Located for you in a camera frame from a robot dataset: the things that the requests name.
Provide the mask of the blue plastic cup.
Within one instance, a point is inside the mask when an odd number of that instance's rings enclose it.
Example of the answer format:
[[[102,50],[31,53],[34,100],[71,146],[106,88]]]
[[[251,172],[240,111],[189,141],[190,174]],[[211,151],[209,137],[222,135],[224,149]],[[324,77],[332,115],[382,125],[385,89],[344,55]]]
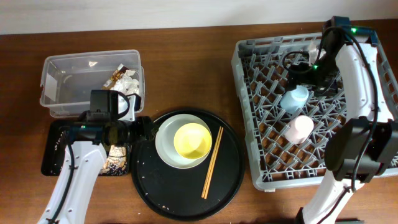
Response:
[[[296,89],[287,91],[281,101],[280,107],[287,113],[294,114],[303,108],[309,97],[309,91],[302,85],[297,85]]]

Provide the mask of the yellow bowl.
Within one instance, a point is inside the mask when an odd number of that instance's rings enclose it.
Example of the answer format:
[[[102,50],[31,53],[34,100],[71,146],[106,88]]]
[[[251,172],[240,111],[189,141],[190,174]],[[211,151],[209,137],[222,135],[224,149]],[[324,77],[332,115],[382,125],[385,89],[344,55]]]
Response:
[[[200,159],[209,153],[211,147],[212,135],[202,124],[184,124],[175,133],[174,148],[186,159]]]

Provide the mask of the white napkin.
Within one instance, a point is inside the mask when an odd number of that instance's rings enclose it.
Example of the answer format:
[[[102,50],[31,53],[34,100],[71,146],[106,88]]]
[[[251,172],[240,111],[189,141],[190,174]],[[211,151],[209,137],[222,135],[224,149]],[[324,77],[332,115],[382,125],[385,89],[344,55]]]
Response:
[[[126,70],[124,75],[116,81],[111,90],[119,91],[128,96],[132,94],[139,94],[139,80],[134,78],[137,75],[135,70]]]

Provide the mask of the pink plastic cup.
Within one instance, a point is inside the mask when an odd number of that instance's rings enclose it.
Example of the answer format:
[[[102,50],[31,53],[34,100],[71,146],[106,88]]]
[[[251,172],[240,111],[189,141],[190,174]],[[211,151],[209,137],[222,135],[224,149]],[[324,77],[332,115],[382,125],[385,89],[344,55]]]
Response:
[[[300,115],[289,122],[289,129],[285,132],[286,140],[293,144],[301,144],[309,137],[314,129],[314,123],[308,116]]]

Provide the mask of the brown snack wrapper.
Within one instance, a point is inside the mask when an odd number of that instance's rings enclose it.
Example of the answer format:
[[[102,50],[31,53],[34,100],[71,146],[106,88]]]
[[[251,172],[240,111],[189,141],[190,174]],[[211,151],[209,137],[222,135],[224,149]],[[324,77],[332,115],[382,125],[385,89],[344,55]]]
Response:
[[[110,90],[116,84],[116,82],[124,76],[127,70],[128,68],[126,66],[120,64],[118,68],[110,76],[110,78],[105,82],[105,84],[102,86],[101,89]]]

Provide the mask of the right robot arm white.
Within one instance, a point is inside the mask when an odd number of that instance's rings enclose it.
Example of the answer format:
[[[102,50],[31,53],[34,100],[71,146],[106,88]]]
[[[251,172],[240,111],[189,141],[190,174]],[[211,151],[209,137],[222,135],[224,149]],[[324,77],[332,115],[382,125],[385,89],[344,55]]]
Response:
[[[314,62],[284,67],[288,90],[310,85],[316,96],[336,94],[340,75],[346,101],[346,122],[326,144],[323,180],[296,223],[335,223],[352,195],[383,174],[397,154],[397,122],[379,79],[378,45],[374,29],[333,16],[323,25]]]

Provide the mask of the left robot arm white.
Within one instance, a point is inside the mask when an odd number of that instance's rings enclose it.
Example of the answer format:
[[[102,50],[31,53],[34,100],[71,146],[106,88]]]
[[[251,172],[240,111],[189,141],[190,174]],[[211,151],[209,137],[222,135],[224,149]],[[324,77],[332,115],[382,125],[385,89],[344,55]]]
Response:
[[[90,108],[76,121],[59,127],[64,135],[63,165],[39,223],[83,223],[108,149],[129,147],[150,138],[145,124],[149,117],[136,118],[141,106],[138,94],[115,90],[93,90]]]

